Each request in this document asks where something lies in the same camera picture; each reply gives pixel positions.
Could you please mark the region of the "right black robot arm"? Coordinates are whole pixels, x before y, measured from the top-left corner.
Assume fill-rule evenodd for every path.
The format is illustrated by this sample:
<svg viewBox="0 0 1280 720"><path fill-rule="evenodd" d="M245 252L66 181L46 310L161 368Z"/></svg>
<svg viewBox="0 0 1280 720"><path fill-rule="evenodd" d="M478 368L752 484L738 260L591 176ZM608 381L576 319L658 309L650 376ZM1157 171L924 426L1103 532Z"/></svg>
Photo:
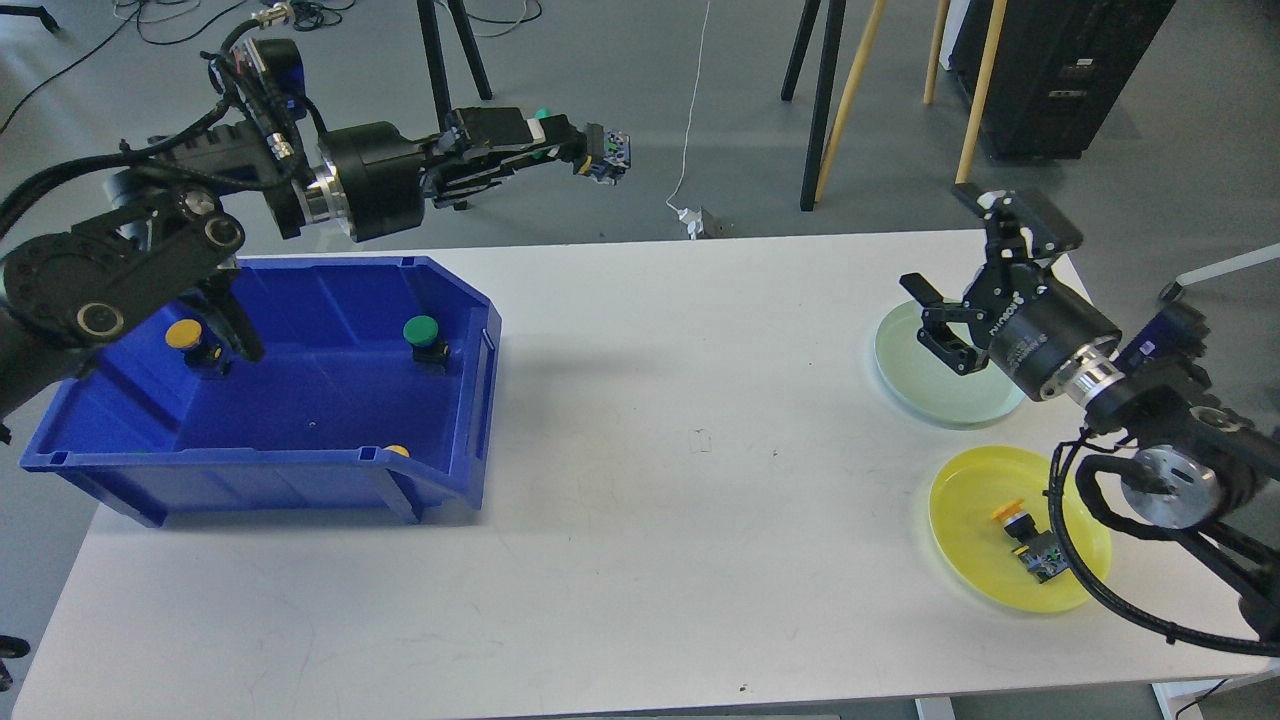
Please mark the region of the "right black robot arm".
<svg viewBox="0 0 1280 720"><path fill-rule="evenodd" d="M1226 653L1276 657L1277 550L1230 527L1226 516L1277 479L1277 442L1211 392L1204 316L1178 296L1129 343L1120 329L1053 273L1080 231L1036 190L954 193L983 222L986 260L957 301L923 275L901 286L922 309L916 337L959 375L995 364L1029 400L1069 397L1082 433L1051 460L1050 525L1085 591L1120 618L1162 635ZM1068 483L1105 527L1142 541L1171 541L1229 584L1254 639L1178 625L1112 592L1068 533Z"/></svg>

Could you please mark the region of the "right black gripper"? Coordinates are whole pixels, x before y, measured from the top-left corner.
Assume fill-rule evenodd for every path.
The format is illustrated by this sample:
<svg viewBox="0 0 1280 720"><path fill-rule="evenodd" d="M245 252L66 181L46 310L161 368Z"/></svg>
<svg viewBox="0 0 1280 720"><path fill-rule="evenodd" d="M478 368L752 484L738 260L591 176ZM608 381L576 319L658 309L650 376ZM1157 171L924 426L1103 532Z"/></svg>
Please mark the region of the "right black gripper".
<svg viewBox="0 0 1280 720"><path fill-rule="evenodd" d="M1053 273L1053 264L1083 245L1084 236L1038 190L952 187L979 217L984 261L963 301L947 301L919 273L899 278L920 307L916 341L957 375L984 370L989 360L1032 401L1076 352L1092 346L1111 352L1123 333L1106 315ZM951 328L964 325L964 341Z"/></svg>

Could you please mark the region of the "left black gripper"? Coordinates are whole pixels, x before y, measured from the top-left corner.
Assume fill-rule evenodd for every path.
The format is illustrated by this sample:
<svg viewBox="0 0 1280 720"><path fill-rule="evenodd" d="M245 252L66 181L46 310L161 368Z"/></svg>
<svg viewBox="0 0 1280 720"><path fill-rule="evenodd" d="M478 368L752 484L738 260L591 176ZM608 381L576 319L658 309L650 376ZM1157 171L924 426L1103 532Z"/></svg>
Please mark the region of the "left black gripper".
<svg viewBox="0 0 1280 720"><path fill-rule="evenodd" d="M515 173L557 160L531 155L573 146L564 115L526 118L517 108L457 108L445 114L439 158L428 164L428 140L407 138L390 122L329 129L317 137L317 165L298 184L307 225L337 222L356 243L421 225L428 200L462 208Z"/></svg>

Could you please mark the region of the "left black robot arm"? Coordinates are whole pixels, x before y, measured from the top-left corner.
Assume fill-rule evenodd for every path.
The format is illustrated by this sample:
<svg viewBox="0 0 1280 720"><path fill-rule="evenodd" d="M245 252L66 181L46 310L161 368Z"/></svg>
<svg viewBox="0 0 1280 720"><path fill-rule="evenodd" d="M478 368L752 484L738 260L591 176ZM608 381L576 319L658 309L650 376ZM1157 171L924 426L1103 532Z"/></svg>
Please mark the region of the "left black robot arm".
<svg viewBox="0 0 1280 720"><path fill-rule="evenodd" d="M440 129L425 138L388 122L330 129L306 94L296 44L252 38L294 18L289 3L265 6L204 54L218 101L191 126L56 164L3 200L9 231L70 181L109 170L115 184L109 211L3 256L4 415L87 377L105 348L175 301L212 333L200 363L261 360L262 341L232 291L246 232L225 196L261 195L285 238L339 222L361 243L419 227L428 205L462 208L524 168L564 161L614 184L632 165L621 131L516 108L442 108Z"/></svg>

